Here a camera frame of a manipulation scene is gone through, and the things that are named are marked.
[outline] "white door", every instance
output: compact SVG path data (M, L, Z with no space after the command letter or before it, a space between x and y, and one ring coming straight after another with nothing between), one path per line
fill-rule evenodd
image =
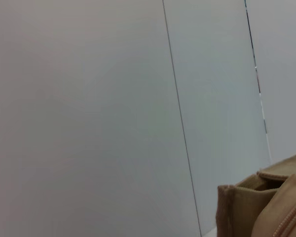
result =
M202 234L217 185L269 165L244 0L165 0Z
M296 154L296 0L247 0L272 159Z
M0 237L199 236L162 1L0 1Z

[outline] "gray wall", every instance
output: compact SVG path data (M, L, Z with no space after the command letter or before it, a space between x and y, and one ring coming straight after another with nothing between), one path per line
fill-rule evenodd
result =
M0 1L12 236L200 236L162 1Z
M165 0L202 233L217 185L269 165L243 0Z
M296 154L296 0L247 0L274 162Z

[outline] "fabric bag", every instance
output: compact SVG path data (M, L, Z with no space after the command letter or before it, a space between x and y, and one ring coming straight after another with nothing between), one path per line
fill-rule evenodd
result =
M296 174L296 155L251 175L235 186L219 186L217 236L272 237L276 234L275 231L287 217L287 212L296 208L296 175L294 174ZM283 193L287 190L290 194L286 197ZM282 212L276 212L278 205L287 206L286 211L281 209ZM281 234L278 237L283 237L282 231L284 230L280 230Z

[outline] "tan bag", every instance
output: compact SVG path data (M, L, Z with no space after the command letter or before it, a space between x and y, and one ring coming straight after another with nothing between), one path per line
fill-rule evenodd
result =
M296 175L293 174L296 174L296 155L235 186L219 186L217 236L283 237L289 233L291 237L293 232L286 229L286 225L291 229L296 226Z

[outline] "zipper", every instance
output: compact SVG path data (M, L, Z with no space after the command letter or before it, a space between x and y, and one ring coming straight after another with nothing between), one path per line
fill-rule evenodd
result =
M293 227L296 225L296 205L287 214L282 223L278 226L273 237L287 237Z

